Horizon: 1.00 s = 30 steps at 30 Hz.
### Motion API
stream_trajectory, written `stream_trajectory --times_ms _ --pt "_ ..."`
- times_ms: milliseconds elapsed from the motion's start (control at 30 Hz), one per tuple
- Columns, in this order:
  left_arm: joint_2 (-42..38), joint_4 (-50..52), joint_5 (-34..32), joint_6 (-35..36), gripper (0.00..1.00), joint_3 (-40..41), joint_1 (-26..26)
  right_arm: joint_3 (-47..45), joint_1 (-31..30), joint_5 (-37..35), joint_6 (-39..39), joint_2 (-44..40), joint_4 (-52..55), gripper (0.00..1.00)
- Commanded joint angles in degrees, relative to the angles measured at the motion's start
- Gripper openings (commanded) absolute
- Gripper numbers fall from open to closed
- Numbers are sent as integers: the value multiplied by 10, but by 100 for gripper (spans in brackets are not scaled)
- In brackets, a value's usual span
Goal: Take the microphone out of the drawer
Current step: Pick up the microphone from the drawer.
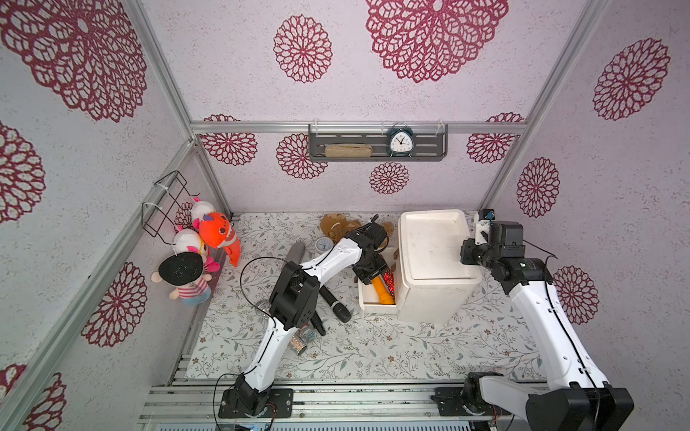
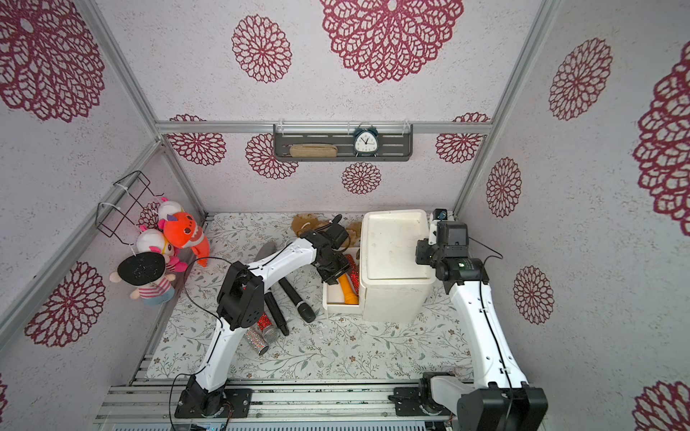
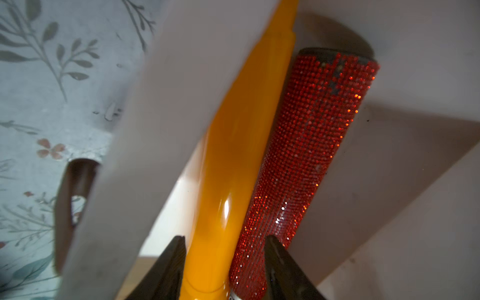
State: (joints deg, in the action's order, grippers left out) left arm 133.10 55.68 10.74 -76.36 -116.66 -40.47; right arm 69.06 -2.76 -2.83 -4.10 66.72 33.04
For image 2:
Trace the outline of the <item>red glitter microphone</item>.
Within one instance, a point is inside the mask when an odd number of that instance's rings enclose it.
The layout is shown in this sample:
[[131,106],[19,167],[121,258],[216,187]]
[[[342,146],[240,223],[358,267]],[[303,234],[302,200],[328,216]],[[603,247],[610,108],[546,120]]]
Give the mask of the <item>red glitter microphone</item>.
[[280,330],[266,313],[264,313],[258,321],[257,328],[267,344],[276,342],[280,336]]
[[359,267],[358,267],[357,262],[355,261],[355,259],[351,255],[347,254],[346,258],[347,258],[348,262],[350,262],[349,277],[350,277],[350,281],[352,284],[352,288],[353,288],[355,295],[358,296],[359,295]]

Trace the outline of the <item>orange yellow microphone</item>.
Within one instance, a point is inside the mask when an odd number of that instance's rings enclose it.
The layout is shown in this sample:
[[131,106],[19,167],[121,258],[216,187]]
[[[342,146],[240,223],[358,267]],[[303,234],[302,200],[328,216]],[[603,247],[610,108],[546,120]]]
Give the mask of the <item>orange yellow microphone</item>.
[[345,303],[345,305],[358,305],[359,296],[354,291],[349,275],[341,275],[338,278],[338,282],[343,294],[343,303]]

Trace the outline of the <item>white plastic drawer cabinet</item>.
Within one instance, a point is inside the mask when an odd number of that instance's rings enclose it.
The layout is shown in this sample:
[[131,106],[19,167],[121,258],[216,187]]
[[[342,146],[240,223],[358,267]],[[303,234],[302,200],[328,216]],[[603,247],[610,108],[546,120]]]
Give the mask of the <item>white plastic drawer cabinet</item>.
[[413,323],[436,281],[433,269],[416,263],[419,240],[429,237],[421,209],[369,212],[362,222],[359,280],[362,318]]

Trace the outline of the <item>black microphone long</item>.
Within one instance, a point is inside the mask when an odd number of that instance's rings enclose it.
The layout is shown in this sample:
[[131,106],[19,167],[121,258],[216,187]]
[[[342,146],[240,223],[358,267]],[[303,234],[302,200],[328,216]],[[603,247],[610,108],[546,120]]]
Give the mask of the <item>black microphone long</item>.
[[271,291],[264,295],[264,302],[271,314],[273,323],[285,337],[289,336],[289,326],[287,326],[287,321]]

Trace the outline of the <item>rainbow rhinestone microphone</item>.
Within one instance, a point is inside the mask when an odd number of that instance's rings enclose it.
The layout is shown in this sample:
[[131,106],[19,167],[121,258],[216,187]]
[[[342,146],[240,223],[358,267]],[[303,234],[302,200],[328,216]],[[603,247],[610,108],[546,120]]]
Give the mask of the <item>rainbow rhinestone microphone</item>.
[[255,328],[249,328],[244,335],[249,346],[257,353],[259,357],[263,356],[269,349],[268,342],[262,337],[262,334]]

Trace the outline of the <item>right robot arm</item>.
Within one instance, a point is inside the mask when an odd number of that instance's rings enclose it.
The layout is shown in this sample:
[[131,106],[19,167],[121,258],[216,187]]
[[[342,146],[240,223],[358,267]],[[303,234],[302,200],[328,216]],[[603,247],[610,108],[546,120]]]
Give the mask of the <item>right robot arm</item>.
[[474,380],[426,373],[420,409],[448,411],[456,430],[537,430],[548,410],[544,390],[528,382],[513,356],[492,301],[483,260],[469,254],[466,224],[432,218],[429,238],[417,244],[416,262],[433,268],[467,329]]

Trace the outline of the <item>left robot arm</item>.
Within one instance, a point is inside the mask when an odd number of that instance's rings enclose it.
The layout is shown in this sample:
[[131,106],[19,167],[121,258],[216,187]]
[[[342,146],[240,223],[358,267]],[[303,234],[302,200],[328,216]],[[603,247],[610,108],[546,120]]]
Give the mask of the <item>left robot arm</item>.
[[201,369],[190,376],[185,389],[197,409],[210,405],[224,393],[227,373],[244,334],[264,313],[264,296],[273,285],[307,265],[316,268],[323,282],[335,285],[350,270],[340,251],[349,239],[340,225],[342,215],[329,224],[302,233],[298,239],[248,265],[232,263],[217,295],[217,322]]

